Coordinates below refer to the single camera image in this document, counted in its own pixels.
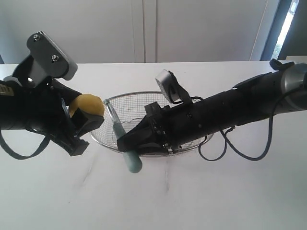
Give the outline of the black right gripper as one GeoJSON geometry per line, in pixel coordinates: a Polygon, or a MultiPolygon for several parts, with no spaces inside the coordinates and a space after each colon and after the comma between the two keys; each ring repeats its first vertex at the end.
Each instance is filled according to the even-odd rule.
{"type": "Polygon", "coordinates": [[[146,116],[117,140],[118,150],[135,150],[139,156],[167,156],[192,141],[192,103],[145,106],[146,116]]]}

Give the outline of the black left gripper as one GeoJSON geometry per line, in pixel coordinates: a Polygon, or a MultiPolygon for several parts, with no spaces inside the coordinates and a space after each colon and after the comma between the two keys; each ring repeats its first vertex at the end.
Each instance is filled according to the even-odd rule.
{"type": "Polygon", "coordinates": [[[42,153],[50,142],[57,144],[70,156],[82,155],[89,143],[81,136],[98,129],[104,122],[101,115],[93,115],[78,108],[70,117],[69,105],[82,93],[56,79],[45,81],[35,88],[23,87],[29,116],[27,131],[44,136],[31,156],[42,153]]]}

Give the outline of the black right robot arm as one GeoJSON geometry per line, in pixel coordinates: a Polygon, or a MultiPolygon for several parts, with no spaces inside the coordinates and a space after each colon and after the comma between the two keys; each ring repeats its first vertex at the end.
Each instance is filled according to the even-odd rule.
{"type": "Polygon", "coordinates": [[[179,102],[161,107],[146,105],[145,117],[117,140],[121,152],[167,153],[183,144],[225,129],[307,108],[307,66],[271,60],[272,72],[235,85],[232,89],[193,102],[176,84],[171,88],[179,102]]]}

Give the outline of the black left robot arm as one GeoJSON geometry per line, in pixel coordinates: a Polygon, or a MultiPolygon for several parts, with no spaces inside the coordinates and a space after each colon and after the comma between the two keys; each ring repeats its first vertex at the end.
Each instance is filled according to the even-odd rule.
{"type": "Polygon", "coordinates": [[[17,160],[40,154],[50,142],[70,156],[84,153],[89,142],[81,137],[104,122],[104,104],[92,94],[82,94],[57,80],[27,88],[8,80],[0,82],[0,129],[26,130],[44,138],[35,152],[24,156],[0,139],[2,149],[17,160]]]}

